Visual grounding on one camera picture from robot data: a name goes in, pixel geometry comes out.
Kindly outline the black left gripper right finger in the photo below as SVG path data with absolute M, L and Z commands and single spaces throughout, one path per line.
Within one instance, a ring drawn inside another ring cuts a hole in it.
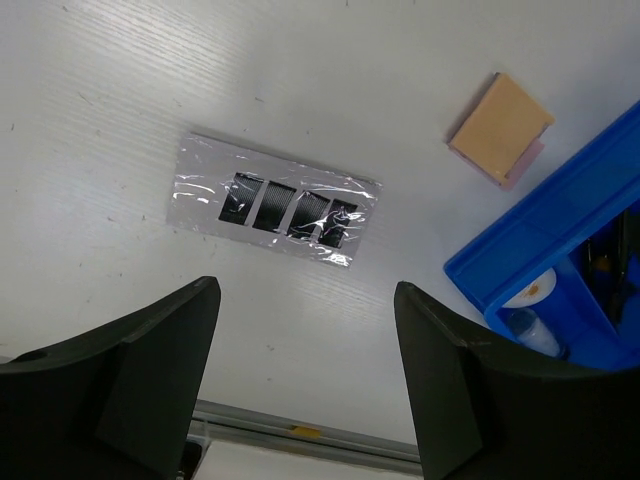
M 635 479 L 639 372 L 518 345 L 400 282 L 394 312 L 427 479 Z

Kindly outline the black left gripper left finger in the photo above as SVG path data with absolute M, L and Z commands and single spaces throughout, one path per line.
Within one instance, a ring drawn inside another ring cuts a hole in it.
M 5 479 L 173 479 L 221 303 L 199 278 L 1 367 Z

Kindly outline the white oval makeup sponge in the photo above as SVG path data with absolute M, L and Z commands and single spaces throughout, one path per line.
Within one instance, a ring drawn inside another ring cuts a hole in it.
M 549 297 L 556 285 L 557 274 L 553 268 L 550 268 L 514 295 L 503 307 L 506 309 L 520 309 L 533 306 Z

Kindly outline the beige square makeup sponge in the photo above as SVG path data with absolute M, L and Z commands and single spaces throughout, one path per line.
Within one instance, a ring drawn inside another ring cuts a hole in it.
M 446 145 L 504 191 L 544 149 L 555 118 L 509 74 L 495 73 L 450 128 Z

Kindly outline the black fan makeup brush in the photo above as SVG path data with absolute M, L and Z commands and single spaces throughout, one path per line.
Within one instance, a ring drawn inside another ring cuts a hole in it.
M 616 219 L 616 256 L 614 267 L 614 288 L 611 294 L 608 315 L 614 325 L 620 323 L 627 300 L 635 293 L 635 287 L 628 282 L 627 273 L 631 259 L 631 210 L 625 209 Z

